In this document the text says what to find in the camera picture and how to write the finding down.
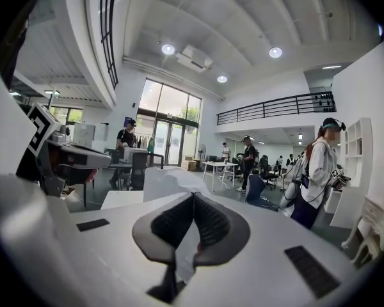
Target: air conditioner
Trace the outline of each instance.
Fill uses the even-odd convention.
[[[192,45],[187,45],[182,53],[177,53],[178,63],[187,66],[195,72],[202,73],[207,70],[213,61],[210,60],[202,51]]]

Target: shoe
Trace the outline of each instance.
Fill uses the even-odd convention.
[[[118,188],[116,187],[116,183],[113,180],[109,180],[108,182],[110,186],[113,188],[113,190],[116,190],[116,191],[118,190]]]

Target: railing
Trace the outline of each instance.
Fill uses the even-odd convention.
[[[224,113],[218,114],[218,125],[274,116],[332,113],[336,111],[333,94],[331,92],[309,93],[259,102],[258,104],[225,111]]]
[[[113,48],[113,14],[115,0],[100,0],[101,43],[107,61],[108,74],[114,90],[118,83]]]

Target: cardboard box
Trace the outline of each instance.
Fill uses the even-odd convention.
[[[193,157],[185,156],[181,166],[188,171],[194,171],[196,169],[196,161],[193,161]]]

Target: ceiling light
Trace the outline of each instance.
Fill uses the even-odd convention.
[[[228,81],[228,78],[226,76],[224,76],[224,75],[220,75],[218,77],[218,82],[219,83],[226,83],[227,81]]]
[[[327,66],[327,67],[323,67],[322,69],[334,69],[334,68],[340,68],[341,66]]]
[[[279,58],[282,55],[282,50],[278,47],[271,48],[269,51],[269,55],[272,58]]]
[[[172,47],[172,45],[170,45],[170,44],[164,44],[163,46],[162,46],[162,52],[164,53],[164,54],[167,54],[167,55],[171,55],[171,54],[173,54],[174,52],[175,52],[175,48],[174,47]]]
[[[44,91],[44,92],[46,92],[46,94],[48,95],[52,95],[52,91]],[[60,95],[60,93],[58,91],[55,91],[54,95]]]

